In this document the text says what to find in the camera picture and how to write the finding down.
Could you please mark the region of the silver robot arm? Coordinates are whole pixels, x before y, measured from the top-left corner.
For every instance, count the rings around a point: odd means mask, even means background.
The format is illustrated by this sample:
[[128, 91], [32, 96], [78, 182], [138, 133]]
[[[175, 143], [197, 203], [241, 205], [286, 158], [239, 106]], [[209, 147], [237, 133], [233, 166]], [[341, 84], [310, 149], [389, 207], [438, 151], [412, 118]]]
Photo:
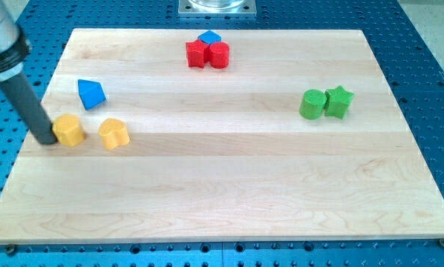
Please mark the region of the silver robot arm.
[[23, 70], [23, 61], [30, 52], [30, 43], [0, 1], [0, 82]]

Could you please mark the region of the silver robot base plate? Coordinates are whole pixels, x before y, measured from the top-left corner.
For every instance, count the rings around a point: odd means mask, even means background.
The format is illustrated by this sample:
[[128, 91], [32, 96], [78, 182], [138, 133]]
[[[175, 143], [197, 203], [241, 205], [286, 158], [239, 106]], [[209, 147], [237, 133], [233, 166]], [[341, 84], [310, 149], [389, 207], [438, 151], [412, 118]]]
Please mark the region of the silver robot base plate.
[[256, 0], [179, 0], [182, 17], [256, 16]]

